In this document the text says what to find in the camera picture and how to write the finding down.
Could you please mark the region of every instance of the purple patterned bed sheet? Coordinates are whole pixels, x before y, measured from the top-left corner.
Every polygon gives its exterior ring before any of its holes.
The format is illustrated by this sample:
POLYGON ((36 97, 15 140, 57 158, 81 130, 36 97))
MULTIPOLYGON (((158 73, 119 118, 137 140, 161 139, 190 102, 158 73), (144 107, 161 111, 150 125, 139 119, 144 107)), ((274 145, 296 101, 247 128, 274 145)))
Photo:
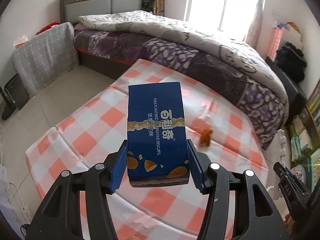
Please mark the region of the purple patterned bed sheet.
POLYGON ((208 53, 143 34, 87 29, 75 30, 74 43, 98 57, 129 62, 142 58, 203 83, 248 115, 263 149, 285 121, 284 105, 270 89, 208 53))

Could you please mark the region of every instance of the silver screw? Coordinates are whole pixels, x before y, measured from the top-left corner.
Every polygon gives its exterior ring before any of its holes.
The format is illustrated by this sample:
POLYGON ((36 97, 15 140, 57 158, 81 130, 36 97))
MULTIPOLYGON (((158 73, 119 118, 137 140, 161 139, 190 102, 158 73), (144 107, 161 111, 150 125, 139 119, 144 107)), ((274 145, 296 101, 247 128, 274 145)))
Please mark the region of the silver screw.
POLYGON ((96 165, 96 170, 102 170, 104 168, 104 164, 103 163, 98 163, 96 165))
POLYGON ((254 172, 252 170, 246 170, 245 174, 249 177, 252 177, 254 175, 254 172))
POLYGON ((213 170, 218 170, 218 169, 220 169, 220 165, 217 163, 211 163, 210 168, 213 170))
POLYGON ((63 171, 61 172, 61 176, 62 177, 68 177, 70 175, 70 172, 69 171, 63 171))

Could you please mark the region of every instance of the floor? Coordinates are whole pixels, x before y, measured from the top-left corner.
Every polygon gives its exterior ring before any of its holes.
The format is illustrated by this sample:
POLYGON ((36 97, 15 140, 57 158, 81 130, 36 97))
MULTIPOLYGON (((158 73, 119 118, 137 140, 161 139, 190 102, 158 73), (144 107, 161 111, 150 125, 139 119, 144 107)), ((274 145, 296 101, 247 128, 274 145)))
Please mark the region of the floor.
MULTIPOLYGON (((4 125, 2 165, 7 168, 8 181, 17 186, 32 215, 35 214, 41 199, 28 172, 25 150, 49 128, 56 126, 113 81, 89 68, 79 66, 60 76, 33 97, 22 110, 16 110, 8 120, 2 122, 4 125)), ((285 148, 288 151, 286 162, 289 163, 291 155, 289 143, 285 148)), ((264 152, 270 170, 267 186, 274 184, 273 164, 277 161, 275 151, 276 146, 271 145, 268 151, 264 152)), ((26 221, 21 212, 23 205, 15 186, 10 185, 9 200, 15 207, 19 222, 25 224, 26 221)), ((276 201, 276 205, 284 217, 288 211, 283 199, 276 201)))

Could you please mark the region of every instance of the brown plush toy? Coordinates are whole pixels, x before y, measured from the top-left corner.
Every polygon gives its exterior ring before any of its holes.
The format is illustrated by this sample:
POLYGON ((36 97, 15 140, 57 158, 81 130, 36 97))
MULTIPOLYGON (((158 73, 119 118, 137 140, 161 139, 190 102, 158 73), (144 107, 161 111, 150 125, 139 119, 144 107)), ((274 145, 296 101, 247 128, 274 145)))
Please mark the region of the brown plush toy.
POLYGON ((210 135, 213 133, 211 129, 204 129, 200 137, 200 146, 210 146, 210 135))

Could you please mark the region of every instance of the red and white tablecloth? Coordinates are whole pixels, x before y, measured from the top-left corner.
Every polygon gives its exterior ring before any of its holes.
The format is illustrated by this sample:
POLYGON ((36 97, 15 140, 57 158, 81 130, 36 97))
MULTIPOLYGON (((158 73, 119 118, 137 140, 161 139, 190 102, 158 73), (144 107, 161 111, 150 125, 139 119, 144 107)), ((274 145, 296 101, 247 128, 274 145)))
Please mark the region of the red and white tablecloth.
MULTIPOLYGON (((187 138, 198 151, 206 153, 229 171, 253 170, 263 184, 268 167, 260 151, 249 118, 225 98, 205 85, 167 67, 139 59, 105 91, 71 116, 47 131, 27 151, 26 160, 42 198, 63 170, 86 171, 118 151, 127 137, 128 85, 181 83, 187 138), (210 147, 199 148, 203 129, 211 128, 210 147)), ((226 239, 232 235, 234 194, 230 193, 226 239)), ((120 240, 138 236, 141 240, 196 239, 207 196, 189 184, 174 187, 133 188, 125 172, 121 187, 108 203, 120 240)), ((85 239, 90 239, 84 194, 81 194, 81 220, 85 239)))

